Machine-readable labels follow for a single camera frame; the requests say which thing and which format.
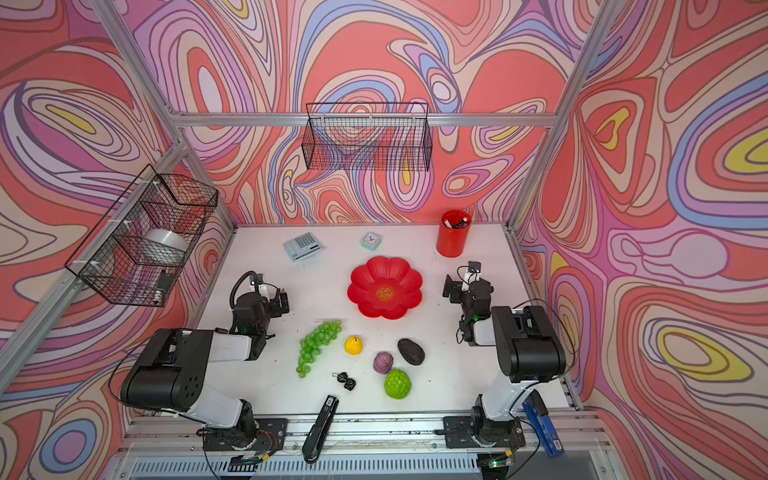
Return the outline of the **green fake grape bunch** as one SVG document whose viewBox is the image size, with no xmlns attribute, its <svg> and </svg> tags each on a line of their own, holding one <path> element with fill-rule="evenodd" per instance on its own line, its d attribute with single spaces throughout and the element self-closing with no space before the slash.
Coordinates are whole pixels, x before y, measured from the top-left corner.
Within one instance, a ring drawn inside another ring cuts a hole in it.
<svg viewBox="0 0 768 480">
<path fill-rule="evenodd" d="M 312 365 L 321 355 L 322 349 L 337 339 L 341 330 L 341 320 L 327 320 L 318 324 L 299 341 L 299 353 L 295 369 L 299 378 L 305 378 L 310 373 Z"/>
</svg>

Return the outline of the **dark fake avocado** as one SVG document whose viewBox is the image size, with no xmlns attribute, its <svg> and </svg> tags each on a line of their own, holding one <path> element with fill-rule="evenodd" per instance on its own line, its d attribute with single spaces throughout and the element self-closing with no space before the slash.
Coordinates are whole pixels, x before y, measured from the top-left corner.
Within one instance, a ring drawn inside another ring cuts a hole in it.
<svg viewBox="0 0 768 480">
<path fill-rule="evenodd" d="M 413 366 L 422 365 L 426 354 L 423 348 L 408 338 L 402 338 L 397 342 L 397 348 L 403 359 Z"/>
</svg>

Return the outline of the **yellow fake pear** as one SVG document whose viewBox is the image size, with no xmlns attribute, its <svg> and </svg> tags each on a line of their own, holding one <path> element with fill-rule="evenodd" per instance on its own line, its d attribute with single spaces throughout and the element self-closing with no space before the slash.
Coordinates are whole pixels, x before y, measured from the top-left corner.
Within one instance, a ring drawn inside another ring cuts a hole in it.
<svg viewBox="0 0 768 480">
<path fill-rule="evenodd" d="M 359 355 L 363 351 L 363 341 L 358 336 L 350 336 L 344 343 L 344 350 L 349 355 Z"/>
</svg>

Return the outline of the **purple fake fig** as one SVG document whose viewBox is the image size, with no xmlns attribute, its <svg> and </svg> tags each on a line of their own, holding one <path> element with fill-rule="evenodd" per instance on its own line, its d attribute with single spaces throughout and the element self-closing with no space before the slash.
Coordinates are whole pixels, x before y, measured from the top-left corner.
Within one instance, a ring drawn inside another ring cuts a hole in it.
<svg viewBox="0 0 768 480">
<path fill-rule="evenodd" d="M 387 375 L 393 368 L 394 357 L 386 351 L 378 352 L 373 361 L 373 369 L 376 373 Z"/>
</svg>

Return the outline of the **green fake custard apple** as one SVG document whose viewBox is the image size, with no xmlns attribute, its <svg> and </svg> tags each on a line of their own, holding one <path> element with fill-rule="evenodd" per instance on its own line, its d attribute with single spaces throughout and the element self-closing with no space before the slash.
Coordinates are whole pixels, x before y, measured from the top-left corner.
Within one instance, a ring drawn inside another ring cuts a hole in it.
<svg viewBox="0 0 768 480">
<path fill-rule="evenodd" d="M 384 390 L 388 397 L 395 400 L 405 399 L 412 389 L 412 382 L 406 372 L 392 369 L 384 381 Z"/>
</svg>

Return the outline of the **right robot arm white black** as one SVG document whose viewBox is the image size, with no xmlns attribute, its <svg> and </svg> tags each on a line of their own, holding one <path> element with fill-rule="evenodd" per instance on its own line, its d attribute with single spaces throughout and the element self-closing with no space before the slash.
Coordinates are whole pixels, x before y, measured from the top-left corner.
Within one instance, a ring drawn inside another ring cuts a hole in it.
<svg viewBox="0 0 768 480">
<path fill-rule="evenodd" d="M 495 349 L 499 373 L 479 394 L 467 416 L 447 416 L 437 433 L 450 449 L 496 448 L 524 443 L 517 411 L 539 385 L 566 371 L 566 354 L 546 310 L 523 302 L 494 306 L 494 287 L 471 261 L 464 276 L 445 278 L 442 296 L 461 306 L 456 332 L 459 344 Z"/>
</svg>

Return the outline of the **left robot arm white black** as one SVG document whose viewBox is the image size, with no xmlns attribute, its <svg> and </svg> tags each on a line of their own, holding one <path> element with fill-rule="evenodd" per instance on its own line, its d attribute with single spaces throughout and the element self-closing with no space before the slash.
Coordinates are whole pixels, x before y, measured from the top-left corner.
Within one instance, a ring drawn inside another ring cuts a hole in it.
<svg viewBox="0 0 768 480">
<path fill-rule="evenodd" d="M 271 451 L 278 441 L 259 427 L 250 402 L 221 392 L 206 374 L 211 364 L 258 360 L 274 337 L 270 322 L 290 312 L 289 297 L 262 274 L 247 271 L 230 291 L 228 306 L 227 329 L 156 331 L 123 380 L 118 400 L 200 423 L 203 445 L 211 450 L 247 450 L 264 438 Z"/>
</svg>

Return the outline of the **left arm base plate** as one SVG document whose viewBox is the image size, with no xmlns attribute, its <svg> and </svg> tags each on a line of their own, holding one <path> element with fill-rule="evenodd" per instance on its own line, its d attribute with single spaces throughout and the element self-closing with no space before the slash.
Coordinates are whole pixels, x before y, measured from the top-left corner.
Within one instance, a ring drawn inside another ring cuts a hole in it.
<svg viewBox="0 0 768 480">
<path fill-rule="evenodd" d="M 288 419 L 257 418 L 253 426 L 228 429 L 203 427 L 198 430 L 205 452 L 255 452 L 273 454 L 283 449 Z"/>
</svg>

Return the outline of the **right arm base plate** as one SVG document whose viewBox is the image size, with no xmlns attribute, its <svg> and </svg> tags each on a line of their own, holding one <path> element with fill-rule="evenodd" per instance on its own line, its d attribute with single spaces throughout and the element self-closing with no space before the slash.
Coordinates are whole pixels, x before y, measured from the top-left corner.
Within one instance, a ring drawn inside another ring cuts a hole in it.
<svg viewBox="0 0 768 480">
<path fill-rule="evenodd" d="M 445 416 L 440 429 L 449 449 L 511 448 L 526 446 L 524 430 L 519 419 L 490 421 L 471 416 Z"/>
</svg>

